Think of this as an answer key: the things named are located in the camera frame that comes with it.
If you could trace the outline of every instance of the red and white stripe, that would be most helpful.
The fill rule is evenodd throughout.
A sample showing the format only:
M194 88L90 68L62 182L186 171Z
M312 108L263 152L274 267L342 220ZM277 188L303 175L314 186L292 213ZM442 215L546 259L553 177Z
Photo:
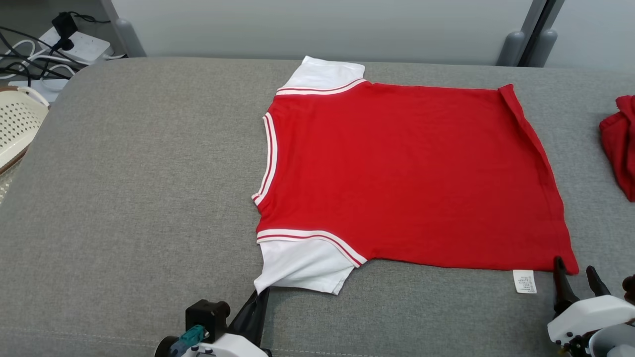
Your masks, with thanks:
M337 94L337 93L342 93L343 91L347 91L347 90L355 87L359 83L363 83L363 82L366 82L366 80L363 79L363 78L359 78L359 79L354 80L353 82L350 82L347 85L344 85L344 86L341 86L341 87L338 87L338 88L325 89L325 90L320 90L320 89L315 89L315 88L304 88L304 87L286 87L286 88L278 89L278 91L276 92L276 95L291 95L291 94L299 94L299 95L307 95L307 94L330 95L330 94Z
M366 258L355 252L344 240L326 231L300 231L298 229L265 229L257 234L257 243L266 241L306 241L308 239L321 239L333 244L355 267L360 267L366 262Z
M251 196L251 199L253 199L256 206L262 202L267 195L267 192L269 192L271 182L273 181L274 174L276 173L277 164L277 140L274 120L269 113L265 114L262 119L265 121L265 131L267 133L267 169L265 171L265 176L262 178L260 190Z

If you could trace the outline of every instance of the couch cushion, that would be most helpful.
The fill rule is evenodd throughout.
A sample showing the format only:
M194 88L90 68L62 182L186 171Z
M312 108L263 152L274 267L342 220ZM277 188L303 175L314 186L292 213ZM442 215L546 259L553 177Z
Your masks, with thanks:
M51 109L0 205L0 356L152 356L185 308L234 312L262 267L250 199L266 162L261 117L299 61L153 58L94 65ZM574 252L614 295L635 273L635 205L598 123L635 76L556 69L366 64L366 79L513 83L551 162ZM263 347L275 356L555 353L550 273L374 260L339 296L275 288ZM570 279L591 297L583 274Z

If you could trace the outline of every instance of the white basket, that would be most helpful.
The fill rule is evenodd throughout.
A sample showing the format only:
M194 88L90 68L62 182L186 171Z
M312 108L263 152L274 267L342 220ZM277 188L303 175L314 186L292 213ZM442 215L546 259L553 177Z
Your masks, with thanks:
M31 88L0 88L0 174L24 155L48 106L46 99Z

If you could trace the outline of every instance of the care label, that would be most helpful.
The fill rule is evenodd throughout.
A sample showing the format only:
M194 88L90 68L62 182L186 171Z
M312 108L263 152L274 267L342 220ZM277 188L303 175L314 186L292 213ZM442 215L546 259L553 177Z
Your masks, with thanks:
M514 270L514 283L518 293L537 293L533 270Z

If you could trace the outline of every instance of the white robot part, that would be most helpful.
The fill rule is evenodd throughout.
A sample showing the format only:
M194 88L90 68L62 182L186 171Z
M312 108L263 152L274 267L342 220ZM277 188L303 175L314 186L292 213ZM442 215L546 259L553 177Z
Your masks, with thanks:
M635 357L635 347L621 344L611 349L606 357Z
M624 324L632 319L635 319L634 305L620 298L604 295L574 302L547 324L547 331L553 342L568 341L572 336Z
M212 344L201 342L187 350L183 357L268 357L267 353L248 339L233 333L225 333Z
M635 357L635 327L621 323L603 328L589 340L592 357Z

